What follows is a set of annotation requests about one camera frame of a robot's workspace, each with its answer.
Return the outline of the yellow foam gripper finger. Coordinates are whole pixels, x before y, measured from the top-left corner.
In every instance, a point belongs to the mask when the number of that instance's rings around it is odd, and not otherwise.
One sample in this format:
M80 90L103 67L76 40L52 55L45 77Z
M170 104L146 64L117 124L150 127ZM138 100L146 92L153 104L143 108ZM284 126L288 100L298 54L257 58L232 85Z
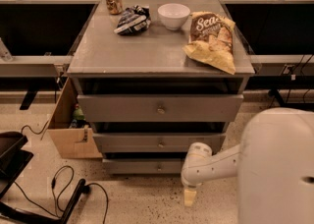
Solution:
M192 206L196 198L196 194L197 194L196 189L185 188L183 190L184 205Z

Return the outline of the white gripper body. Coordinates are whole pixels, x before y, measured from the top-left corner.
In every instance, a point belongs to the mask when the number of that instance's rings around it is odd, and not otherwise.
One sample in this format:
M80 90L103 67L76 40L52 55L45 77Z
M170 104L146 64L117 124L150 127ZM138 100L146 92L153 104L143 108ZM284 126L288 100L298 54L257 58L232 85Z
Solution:
M212 148L203 143L193 143L186 154L181 180L186 188L196 188L205 181L206 166L212 157Z

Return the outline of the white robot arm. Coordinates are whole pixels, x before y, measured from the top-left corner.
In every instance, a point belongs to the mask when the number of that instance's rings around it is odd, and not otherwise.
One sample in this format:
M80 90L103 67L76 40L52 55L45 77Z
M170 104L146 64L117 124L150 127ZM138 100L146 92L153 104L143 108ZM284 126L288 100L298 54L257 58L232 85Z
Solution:
M237 177L238 224L314 224L314 113L273 108L255 115L240 144L216 155L202 142L187 152L186 206L203 183Z

